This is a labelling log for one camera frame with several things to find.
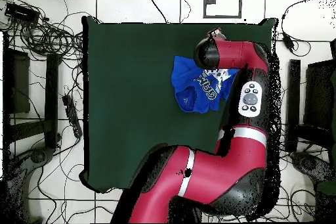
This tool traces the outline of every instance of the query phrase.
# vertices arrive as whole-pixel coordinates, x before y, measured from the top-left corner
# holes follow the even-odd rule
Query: black rectangle
[[[5,16],[13,17],[33,24],[37,24],[39,21],[39,13],[37,11],[12,3],[7,3]]]
[[[48,132],[53,128],[52,120],[42,120],[36,122],[28,122],[28,123],[18,123],[16,125],[11,126],[12,131],[12,140],[11,142],[19,141],[21,139],[25,139],[34,135],[38,135],[43,133],[44,131]]]
[[[298,125],[295,128],[298,137],[314,143],[324,148],[331,148],[334,144],[331,129],[321,129],[314,125]]]
[[[8,59],[4,66],[8,67],[9,83],[14,88],[10,97],[10,113],[28,113],[30,111],[29,99],[29,67],[30,59],[28,53],[8,49]]]
[[[334,103],[334,91],[330,77],[335,69],[336,60],[308,65],[303,123],[330,129]]]
[[[58,119],[58,65],[62,59],[57,54],[47,55],[45,75],[45,119],[52,121],[52,128],[45,133],[45,146],[56,148]]]
[[[299,124],[300,114],[300,78],[301,61],[289,60],[287,86],[287,126],[285,128],[285,151],[297,150],[297,134],[295,128]]]

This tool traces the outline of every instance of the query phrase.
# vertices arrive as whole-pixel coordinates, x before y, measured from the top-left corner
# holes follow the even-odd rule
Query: black device
[[[285,44],[286,48],[293,52],[294,49],[294,42],[291,40],[291,37],[287,35],[286,33],[282,33],[282,41]]]
[[[327,60],[308,65],[306,70],[306,99],[303,123],[297,123],[299,109],[288,107],[286,129],[290,130],[290,133],[289,131],[287,133],[290,135],[291,140],[287,139],[285,142],[286,152],[296,151],[298,137],[300,137],[328,149],[328,154],[331,154],[330,150],[334,144],[331,122],[335,95],[330,77],[335,69],[336,60]],[[289,72],[288,82],[288,105],[298,106],[300,94],[297,92],[297,87],[300,85],[300,75]]]
[[[64,106],[66,106],[66,116],[68,117],[69,122],[72,126],[73,134],[75,135],[76,138],[79,139],[83,136],[83,132],[79,124],[74,101],[69,95],[64,95],[62,97],[62,100],[63,100]]]
[[[318,183],[331,181],[336,177],[336,172],[329,163],[308,154],[306,152],[291,153],[293,167],[309,176],[315,191],[315,215],[314,220],[319,222],[336,221],[336,196],[325,195],[317,191]]]
[[[28,53],[14,49],[8,49],[7,54],[8,62],[5,63],[9,67],[7,77],[11,87],[14,88],[10,92],[10,113],[28,113],[30,111],[30,102],[23,94],[29,94],[30,58]]]
[[[330,77],[335,69],[336,60],[308,65],[303,123],[322,129],[330,128],[334,103],[334,91]]]
[[[39,13],[35,10],[28,9],[23,6],[7,3],[5,16],[19,19],[32,24],[37,24],[39,21]]]
[[[301,61],[294,59],[289,60],[288,85],[290,85],[290,93],[287,93],[287,128],[285,131],[286,152],[295,152],[297,150],[295,128],[299,124],[300,74]]]

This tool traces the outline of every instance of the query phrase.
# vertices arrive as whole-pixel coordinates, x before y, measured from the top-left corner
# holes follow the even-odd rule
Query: black stand
[[[47,56],[45,119],[10,126],[11,143],[44,132],[45,146],[29,150],[9,162],[4,180],[0,184],[1,190],[6,192],[5,200],[1,201],[0,205],[2,223],[32,223],[26,201],[31,173],[52,160],[57,142],[60,140],[57,125],[58,65],[61,61],[62,59],[56,54]]]
[[[296,152],[299,137],[331,150],[334,144],[331,131],[334,94],[329,79],[336,69],[336,60],[308,65],[303,124],[299,124],[300,69],[300,60],[289,61],[285,151]]]

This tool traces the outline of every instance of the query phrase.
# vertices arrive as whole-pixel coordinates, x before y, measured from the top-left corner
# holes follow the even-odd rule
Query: black power strip
[[[66,106],[66,116],[68,117],[70,125],[72,126],[73,134],[75,135],[77,139],[80,139],[83,136],[83,132],[79,124],[74,102],[71,96],[69,95],[64,95],[62,97],[62,100],[63,100],[64,106]]]
[[[7,3],[5,16],[19,19],[32,24],[37,24],[39,21],[39,13],[37,11],[12,3]]]

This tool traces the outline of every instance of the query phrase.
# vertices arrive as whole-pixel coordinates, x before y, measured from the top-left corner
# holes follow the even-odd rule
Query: grey button
[[[244,96],[243,102],[247,105],[255,105],[258,102],[258,98],[254,94],[247,94]]]

